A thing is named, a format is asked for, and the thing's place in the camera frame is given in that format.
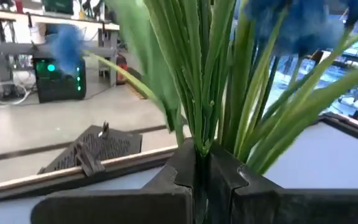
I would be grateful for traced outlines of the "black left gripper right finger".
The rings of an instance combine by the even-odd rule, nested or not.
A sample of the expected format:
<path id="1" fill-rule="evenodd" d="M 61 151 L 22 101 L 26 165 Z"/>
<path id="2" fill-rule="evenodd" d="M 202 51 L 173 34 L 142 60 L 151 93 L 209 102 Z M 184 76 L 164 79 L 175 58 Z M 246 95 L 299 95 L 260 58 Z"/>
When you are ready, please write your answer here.
<path id="1" fill-rule="evenodd" d="M 211 223 L 358 224 L 358 189 L 284 189 L 218 143 L 209 150 Z"/>

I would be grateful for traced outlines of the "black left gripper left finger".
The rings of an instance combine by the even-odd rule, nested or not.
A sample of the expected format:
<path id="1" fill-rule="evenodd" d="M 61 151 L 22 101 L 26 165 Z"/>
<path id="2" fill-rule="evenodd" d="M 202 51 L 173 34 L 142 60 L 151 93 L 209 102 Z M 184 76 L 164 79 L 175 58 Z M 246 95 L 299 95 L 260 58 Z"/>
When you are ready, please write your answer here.
<path id="1" fill-rule="evenodd" d="M 191 138 L 141 189 L 69 190 L 48 195 L 31 211 L 32 223 L 192 224 L 195 160 Z"/>

